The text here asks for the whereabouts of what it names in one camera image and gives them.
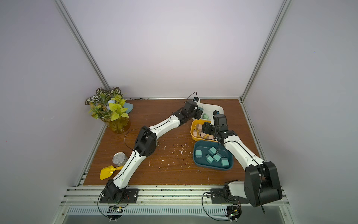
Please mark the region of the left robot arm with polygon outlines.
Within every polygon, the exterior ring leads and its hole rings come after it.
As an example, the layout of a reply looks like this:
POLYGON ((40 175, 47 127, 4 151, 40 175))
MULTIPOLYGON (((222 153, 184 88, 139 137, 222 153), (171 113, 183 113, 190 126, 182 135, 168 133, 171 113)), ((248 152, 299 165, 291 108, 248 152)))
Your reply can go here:
POLYGON ((107 197, 113 201, 121 200, 131 177, 140 164, 155 152, 157 140, 167 132, 182 126, 189 120, 199 119, 201 117, 203 111, 198 108, 198 103, 199 99, 195 97, 194 100, 187 101, 182 108, 173 112, 169 118, 164 121, 151 127, 143 126, 135 140, 133 152, 129 160, 114 179, 110 179, 107 182, 100 197, 107 197))

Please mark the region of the green plug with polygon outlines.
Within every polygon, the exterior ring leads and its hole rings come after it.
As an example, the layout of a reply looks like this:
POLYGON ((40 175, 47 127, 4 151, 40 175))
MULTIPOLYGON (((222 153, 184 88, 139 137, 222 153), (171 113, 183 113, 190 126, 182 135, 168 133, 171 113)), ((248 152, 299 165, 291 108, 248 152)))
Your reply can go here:
POLYGON ((207 119, 207 120, 209 120, 209 115, 208 115, 208 114, 206 114, 206 113, 204 113, 204 114, 202 115, 202 118, 203 118, 203 119, 207 119))

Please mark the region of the teal plug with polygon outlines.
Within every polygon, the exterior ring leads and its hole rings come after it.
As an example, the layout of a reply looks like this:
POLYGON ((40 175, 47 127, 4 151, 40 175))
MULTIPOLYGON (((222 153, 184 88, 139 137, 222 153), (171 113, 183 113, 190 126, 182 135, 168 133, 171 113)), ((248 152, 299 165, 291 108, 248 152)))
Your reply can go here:
POLYGON ((195 157, 201 158, 202 157, 202 151, 201 150, 195 150, 195 157))
POLYGON ((222 158, 221 159, 221 165, 222 165, 222 167, 229 167, 230 163, 229 163, 228 158, 222 158))
POLYGON ((217 149, 215 147, 211 147, 209 150, 208 150, 208 153, 211 155, 211 156, 214 156, 216 153, 217 153, 217 149))
POLYGON ((211 155, 206 155, 205 157, 207 163, 211 164, 213 162, 213 157, 211 155))
POLYGON ((216 153, 214 156, 213 156, 213 159, 216 161, 216 162, 219 162, 222 158, 222 155, 219 154, 219 153, 216 153))

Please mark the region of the teal plug bottom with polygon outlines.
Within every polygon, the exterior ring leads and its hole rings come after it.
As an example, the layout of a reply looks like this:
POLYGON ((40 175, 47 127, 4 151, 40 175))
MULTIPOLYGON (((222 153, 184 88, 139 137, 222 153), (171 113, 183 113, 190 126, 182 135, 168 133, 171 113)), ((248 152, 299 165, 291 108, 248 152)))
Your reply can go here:
POLYGON ((211 164, 213 162, 213 157, 211 155, 206 155, 205 157, 207 163, 211 164))

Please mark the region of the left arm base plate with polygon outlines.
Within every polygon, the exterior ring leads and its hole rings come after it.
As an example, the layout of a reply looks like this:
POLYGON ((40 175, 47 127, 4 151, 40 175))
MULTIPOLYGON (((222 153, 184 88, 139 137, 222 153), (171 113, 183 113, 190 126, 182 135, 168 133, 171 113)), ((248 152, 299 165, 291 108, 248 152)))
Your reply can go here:
POLYGON ((137 202, 138 195, 139 195, 139 189, 126 188, 126 189, 115 190, 115 191, 104 189, 103 193, 101 194, 99 203, 132 204, 137 202))

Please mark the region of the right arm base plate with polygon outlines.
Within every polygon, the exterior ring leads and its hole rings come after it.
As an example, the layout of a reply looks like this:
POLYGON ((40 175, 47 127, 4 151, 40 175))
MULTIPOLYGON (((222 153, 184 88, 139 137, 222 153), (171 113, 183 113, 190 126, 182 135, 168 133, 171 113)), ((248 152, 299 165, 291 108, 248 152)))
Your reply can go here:
POLYGON ((235 197, 232 196, 227 190, 225 189, 211 189, 210 192, 207 194, 207 197, 211 199, 213 204, 248 204, 248 200, 242 197, 235 197))

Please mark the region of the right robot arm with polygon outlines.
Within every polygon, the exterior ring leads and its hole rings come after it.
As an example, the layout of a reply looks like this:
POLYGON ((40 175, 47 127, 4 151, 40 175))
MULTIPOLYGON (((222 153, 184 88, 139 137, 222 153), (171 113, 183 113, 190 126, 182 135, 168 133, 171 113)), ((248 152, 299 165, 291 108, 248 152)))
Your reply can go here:
POLYGON ((282 199, 282 188, 275 164, 254 154, 238 134, 228 128, 225 115, 214 115, 211 122, 202 125, 202 132, 212 135, 245 170, 243 182, 231 181, 226 184, 229 196, 245 198, 253 207, 282 199))

